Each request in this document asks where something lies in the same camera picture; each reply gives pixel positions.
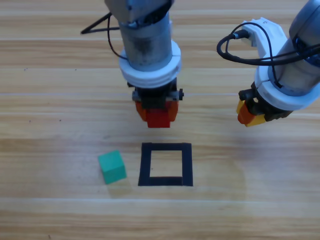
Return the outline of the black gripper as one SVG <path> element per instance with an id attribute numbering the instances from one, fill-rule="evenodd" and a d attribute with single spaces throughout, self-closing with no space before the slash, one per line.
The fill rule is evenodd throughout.
<path id="1" fill-rule="evenodd" d="M 147 121 L 147 110 L 164 110 L 165 108 L 169 121 L 175 121 L 179 110 L 178 101 L 182 101 L 184 97 L 183 89 L 178 89 L 176 78 L 155 88 L 142 88 L 130 83 L 127 83 L 127 86 L 134 88 L 132 100 L 135 102 L 136 111 L 144 122 Z"/>
<path id="2" fill-rule="evenodd" d="M 254 82 L 249 89 L 239 91 L 238 95 L 237 119 L 243 125 L 270 122 L 286 118 L 292 113 L 276 108 L 264 100 Z"/>

